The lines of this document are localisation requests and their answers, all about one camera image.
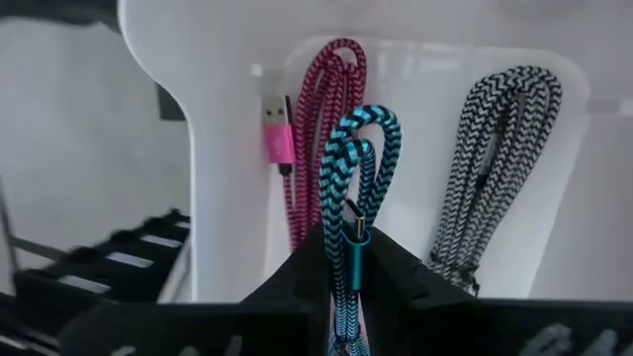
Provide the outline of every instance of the white wall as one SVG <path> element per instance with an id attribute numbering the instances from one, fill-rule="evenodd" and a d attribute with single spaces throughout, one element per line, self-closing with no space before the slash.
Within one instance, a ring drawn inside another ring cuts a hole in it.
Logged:
<path id="1" fill-rule="evenodd" d="M 633 118 L 595 115 L 530 297 L 633 301 Z"/>
<path id="2" fill-rule="evenodd" d="M 188 212 L 188 151 L 186 124 L 158 118 L 153 81 L 120 36 L 0 23 L 0 174 L 19 236 L 68 249 Z M 2 292 L 6 260 L 2 245 Z"/>

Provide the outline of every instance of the white plastic stand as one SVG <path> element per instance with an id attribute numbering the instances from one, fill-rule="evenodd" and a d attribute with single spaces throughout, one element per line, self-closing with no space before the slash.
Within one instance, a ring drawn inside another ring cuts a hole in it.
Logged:
<path id="1" fill-rule="evenodd" d="M 528 45 L 545 36 L 506 8 L 456 0 L 122 1 L 131 52 L 190 124 L 193 299 L 237 301 L 288 256 L 281 186 L 263 150 L 252 69 L 282 70 L 296 95 L 308 63 L 334 36 L 361 42 L 369 64 L 366 101 L 392 108 L 402 122 L 402 158 L 376 226 L 422 258 L 470 86 L 519 64 L 542 65 L 560 77 L 559 121 L 477 274 L 483 296 L 527 297 L 587 127 L 588 83 L 553 52 L 483 46 Z M 366 134 L 380 140 L 378 131 Z"/>

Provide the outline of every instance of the usb connector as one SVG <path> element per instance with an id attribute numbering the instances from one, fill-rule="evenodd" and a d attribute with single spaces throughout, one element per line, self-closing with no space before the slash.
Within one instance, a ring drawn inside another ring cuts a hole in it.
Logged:
<path id="1" fill-rule="evenodd" d="M 282 175 L 289 175 L 295 163 L 290 99 L 286 95 L 267 98 L 261 110 L 268 159 L 270 163 L 279 164 Z"/>

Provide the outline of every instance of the black and white braided cable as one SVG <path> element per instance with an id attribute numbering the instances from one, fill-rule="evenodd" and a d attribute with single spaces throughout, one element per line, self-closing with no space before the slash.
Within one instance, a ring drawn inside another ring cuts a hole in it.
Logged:
<path id="1" fill-rule="evenodd" d="M 445 280 L 478 291 L 479 261 L 541 154 L 562 97 L 558 78 L 537 66 L 493 74 L 471 89 L 428 264 Z"/>

